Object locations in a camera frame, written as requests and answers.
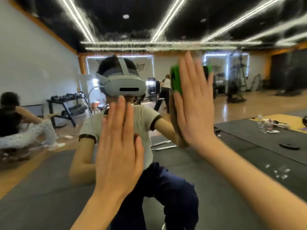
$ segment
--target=white patterned pants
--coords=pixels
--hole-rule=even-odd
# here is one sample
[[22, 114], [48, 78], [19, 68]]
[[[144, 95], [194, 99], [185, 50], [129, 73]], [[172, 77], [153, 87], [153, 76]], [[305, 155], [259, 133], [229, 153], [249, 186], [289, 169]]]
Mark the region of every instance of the white patterned pants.
[[42, 133], [44, 133], [47, 138], [45, 144], [52, 144], [57, 140], [57, 135], [52, 127], [51, 121], [43, 120], [39, 124], [29, 126], [25, 132], [0, 137], [0, 149], [26, 147], [35, 142], [37, 137]]

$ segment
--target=boy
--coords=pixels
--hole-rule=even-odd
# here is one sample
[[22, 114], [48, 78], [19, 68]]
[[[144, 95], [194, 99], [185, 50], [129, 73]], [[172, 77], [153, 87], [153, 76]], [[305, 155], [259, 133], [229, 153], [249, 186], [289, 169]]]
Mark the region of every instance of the boy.
[[[104, 59], [98, 69], [98, 74], [107, 76], [110, 71], [122, 68], [138, 75], [136, 66], [128, 59], [121, 60], [116, 56]], [[108, 96], [105, 88], [100, 89], [106, 94], [108, 103], [116, 102], [117, 97]], [[133, 102], [134, 96], [125, 96], [127, 102]], [[177, 145], [181, 140], [176, 135], [171, 123], [164, 120], [155, 110], [144, 105], [135, 105], [134, 133], [140, 135], [144, 146], [144, 171], [134, 190], [125, 198], [117, 215], [111, 223], [111, 230], [136, 229], [145, 230], [145, 220], [142, 210], [144, 197], [155, 197], [164, 205], [165, 225], [167, 230], [194, 230], [198, 222], [198, 197], [194, 186], [183, 178], [175, 176], [153, 161], [150, 148], [149, 131], [157, 130], [167, 139]], [[79, 145], [70, 169], [70, 177], [75, 184], [95, 182], [95, 164], [93, 163], [94, 145], [99, 141], [102, 119], [107, 113], [94, 115], [87, 119], [80, 131]]]

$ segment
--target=black pants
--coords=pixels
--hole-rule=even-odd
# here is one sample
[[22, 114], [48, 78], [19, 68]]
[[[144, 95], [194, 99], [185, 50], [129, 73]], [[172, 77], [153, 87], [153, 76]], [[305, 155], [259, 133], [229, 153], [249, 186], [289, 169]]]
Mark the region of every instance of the black pants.
[[167, 230], [195, 229], [198, 197], [194, 186], [154, 162], [143, 171], [134, 190], [122, 202], [111, 222], [111, 230], [146, 230], [142, 209], [145, 196], [156, 198], [164, 206]]
[[[167, 108], [167, 113], [169, 113], [169, 92], [170, 92], [170, 88], [162, 87], [160, 95], [159, 95], [159, 99], [165, 98], [164, 100], [165, 100], [165, 104]], [[154, 107], [155, 111], [159, 111], [162, 101], [163, 100], [157, 100], [156, 105]]]

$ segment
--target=yellow mat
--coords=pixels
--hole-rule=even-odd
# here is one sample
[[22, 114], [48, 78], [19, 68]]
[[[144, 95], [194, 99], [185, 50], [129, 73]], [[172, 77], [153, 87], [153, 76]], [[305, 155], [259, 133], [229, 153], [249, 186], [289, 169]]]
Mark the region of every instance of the yellow mat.
[[305, 126], [302, 123], [302, 118], [298, 116], [276, 114], [276, 115], [263, 116], [263, 119], [271, 119], [271, 120], [277, 120], [280, 122], [289, 123], [291, 130], [307, 133], [307, 131], [299, 130], [300, 128], [304, 128]]

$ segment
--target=hand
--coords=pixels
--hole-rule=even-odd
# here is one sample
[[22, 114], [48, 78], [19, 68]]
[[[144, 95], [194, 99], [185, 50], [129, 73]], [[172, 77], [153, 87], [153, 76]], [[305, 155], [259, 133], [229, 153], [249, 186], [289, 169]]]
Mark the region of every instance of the hand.
[[117, 104], [111, 103], [108, 118], [103, 118], [93, 196], [122, 202], [140, 178], [144, 148], [140, 136], [134, 139], [133, 124], [133, 107], [120, 96]]
[[193, 61], [190, 52], [180, 57], [179, 72], [182, 96], [174, 92], [178, 125], [186, 142], [198, 147], [215, 137], [213, 74], [207, 81], [201, 60]]

